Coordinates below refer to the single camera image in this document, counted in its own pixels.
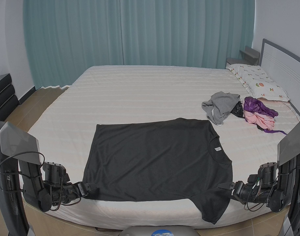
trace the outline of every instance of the t-shirt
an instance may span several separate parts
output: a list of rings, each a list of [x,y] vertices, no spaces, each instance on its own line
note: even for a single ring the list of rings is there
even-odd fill
[[[215,224],[226,210],[232,161],[208,120],[97,125],[83,182],[98,185],[87,199],[190,199]]]

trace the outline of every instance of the blue circular logo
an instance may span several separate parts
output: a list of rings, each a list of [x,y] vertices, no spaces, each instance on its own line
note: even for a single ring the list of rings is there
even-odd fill
[[[152,233],[151,236],[174,236],[174,234],[169,230],[157,230],[154,233]]]

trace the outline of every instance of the bed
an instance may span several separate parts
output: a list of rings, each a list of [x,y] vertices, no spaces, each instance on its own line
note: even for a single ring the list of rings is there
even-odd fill
[[[260,64],[269,68],[267,72],[276,82],[281,81],[279,83],[296,106],[297,98],[293,97],[296,89],[288,89],[282,81],[284,77],[289,78],[288,72],[273,75],[280,64],[294,62],[295,58],[265,41]],[[292,69],[291,74],[293,83],[299,84],[300,80],[293,79]],[[241,98],[249,96],[238,79],[226,69],[93,66],[45,110],[29,133],[38,139],[46,161],[63,164],[70,180],[77,182],[83,177],[96,124],[154,122],[179,117],[206,120],[201,102],[218,91],[237,93]],[[290,103],[262,101],[279,112],[275,129],[289,132],[299,122],[300,114]],[[267,134],[234,115],[230,115],[221,127],[213,127],[225,153],[233,161],[234,182],[246,182],[250,174],[258,171],[259,165],[277,160],[277,144],[284,137],[282,133]],[[135,225],[218,227],[269,211],[266,207],[257,212],[245,211],[241,203],[231,200],[223,216],[213,225],[202,220],[200,211],[189,199],[147,202],[83,199],[78,205],[60,207],[58,211],[48,213],[87,226],[125,229]]]

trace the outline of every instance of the bed headboard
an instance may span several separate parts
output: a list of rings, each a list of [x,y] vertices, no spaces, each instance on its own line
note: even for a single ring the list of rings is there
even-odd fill
[[[300,57],[264,38],[259,65],[287,92],[300,113]]]

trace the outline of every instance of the gray cloth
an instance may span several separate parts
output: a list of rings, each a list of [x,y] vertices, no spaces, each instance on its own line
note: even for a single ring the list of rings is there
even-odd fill
[[[216,92],[211,99],[204,101],[201,107],[207,113],[207,117],[216,125],[222,125],[232,109],[239,102],[240,95],[225,92]]]

